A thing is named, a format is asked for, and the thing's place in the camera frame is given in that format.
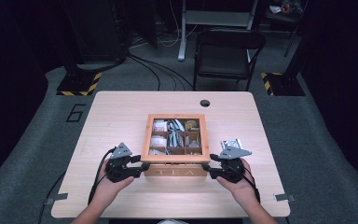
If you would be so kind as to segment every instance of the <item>chair backrest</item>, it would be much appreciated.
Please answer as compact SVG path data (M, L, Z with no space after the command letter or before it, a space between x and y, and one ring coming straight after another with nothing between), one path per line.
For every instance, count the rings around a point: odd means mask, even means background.
M260 33L241 28L210 28L197 37L197 51L204 45L261 50L265 44L266 38Z

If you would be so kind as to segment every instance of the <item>item in box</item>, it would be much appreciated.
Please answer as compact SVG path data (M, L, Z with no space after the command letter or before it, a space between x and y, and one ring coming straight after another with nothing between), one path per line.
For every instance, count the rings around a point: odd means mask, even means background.
M232 159L242 156L252 155L252 151L242 147L240 139L222 141L223 151L219 155L219 159Z
M200 128L197 126L197 122L193 119L186 121L185 126L188 132L198 132L200 130Z
M165 154L166 155L173 155L173 153L167 148L165 148Z
M161 152L157 149L150 148L149 155L156 156L156 155L165 155L164 152Z
M153 122L153 132L167 132L168 122L163 119L155 119Z
M189 147L200 147L200 142L197 142L195 140L191 141L190 144L188 144Z
M151 147L166 147L167 139L161 135L152 135L150 138Z
M183 147L184 146L183 137L176 130L172 130L170 132L169 139L170 139L170 142L169 142L170 147Z
M188 153L187 155L190 155L190 156L199 156L199 155L202 155L202 154L199 153L199 152L190 152L190 153Z
M185 128L183 127L182 123L178 119L171 119L170 120L170 130L184 132Z

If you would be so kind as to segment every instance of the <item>hole in table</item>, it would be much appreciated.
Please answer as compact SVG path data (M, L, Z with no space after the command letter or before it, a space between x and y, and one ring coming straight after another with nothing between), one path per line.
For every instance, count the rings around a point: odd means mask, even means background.
M202 105L203 107L208 107L211 105L211 102L209 102L208 100L201 100L200 105Z

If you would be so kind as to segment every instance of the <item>wooden table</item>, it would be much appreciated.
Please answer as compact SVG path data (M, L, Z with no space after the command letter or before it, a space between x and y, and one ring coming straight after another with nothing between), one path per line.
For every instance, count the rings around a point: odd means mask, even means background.
M210 106L200 105L208 100ZM250 92L227 91L100 91L96 94L68 166L56 201L54 217L76 217L86 206L98 165L106 151L123 142L140 155L148 114L204 114L210 152L222 151L220 142L239 138L253 155L251 164L261 203L273 217L287 217L287 201L263 124ZM219 167L211 161L212 167ZM140 178L123 189L103 217L218 218L247 217L231 194L206 177L156 176Z

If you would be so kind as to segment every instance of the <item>black chair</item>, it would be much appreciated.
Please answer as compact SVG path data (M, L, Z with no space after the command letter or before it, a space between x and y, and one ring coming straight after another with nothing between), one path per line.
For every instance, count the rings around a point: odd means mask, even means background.
M265 8L264 18L269 20L271 23L280 24L280 25L288 27L289 29L292 30L292 32L289 36L290 42L289 42L289 45L287 46L286 52L284 53L284 57L287 57L287 54L289 53L289 50L292 47L293 40L296 37L298 27L302 21L304 12L307 8L308 1L309 0L301 1L303 6L302 6L302 9L300 10L300 12L297 12L297 13L294 12L291 14L285 14L283 12L274 14L269 9L269 6L266 6L266 8Z
M237 83L247 79L248 91L257 56L265 44L266 39L257 31L219 27L201 32L194 57L193 91L197 77L236 79Z

